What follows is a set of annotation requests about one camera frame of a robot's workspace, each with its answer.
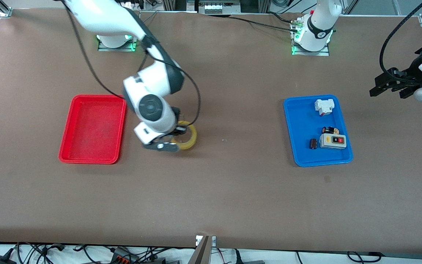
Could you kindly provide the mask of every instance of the brown table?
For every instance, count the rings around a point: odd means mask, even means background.
[[[142,149],[128,112],[117,164],[73,165],[57,158],[71,99],[104,91],[64,10],[15,10],[0,22],[0,241],[192,247],[212,234],[223,248],[422,253],[422,102],[369,97],[399,20],[340,17],[330,57],[308,57],[291,55],[287,32],[157,14],[151,31],[202,92],[198,143],[179,154]],[[81,35],[100,79],[120,92],[143,53],[97,52]],[[386,66],[407,67],[420,47],[411,19]],[[282,102],[317,94],[340,100],[350,164],[293,161]],[[193,118],[189,81],[167,100]]]

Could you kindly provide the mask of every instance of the yellow tape roll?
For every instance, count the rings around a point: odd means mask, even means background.
[[[188,125],[189,123],[190,122],[184,121],[184,120],[181,120],[178,122],[179,125]],[[196,138],[198,137],[198,133],[196,133],[196,128],[194,125],[189,125],[186,128],[188,128],[191,131],[190,140],[184,143],[177,142],[177,140],[175,140],[174,137],[171,140],[171,142],[177,144],[181,150],[185,150],[185,149],[189,149],[193,147],[193,145],[196,143]]]

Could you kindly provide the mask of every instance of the red tray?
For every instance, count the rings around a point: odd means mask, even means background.
[[[58,158],[64,163],[113,164],[122,142],[126,102],[114,95],[76,95]]]

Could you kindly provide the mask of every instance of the red wire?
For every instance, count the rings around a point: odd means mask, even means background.
[[[219,251],[219,255],[221,255],[222,263],[226,263],[226,261],[224,260],[224,256],[222,255],[221,249],[219,249],[218,247],[216,249]]]

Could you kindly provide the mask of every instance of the blue tray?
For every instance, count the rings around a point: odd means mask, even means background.
[[[335,108],[330,115],[320,117],[315,111],[317,99],[333,99]],[[346,131],[345,120],[341,113],[340,102],[334,95],[313,95],[291,97],[284,100],[284,112],[288,122],[289,137],[293,148],[294,160],[300,167],[313,167],[349,163],[353,160],[353,151]],[[346,136],[345,149],[321,148],[318,142],[323,127],[336,127]],[[310,139],[317,139],[317,149],[308,147]]]

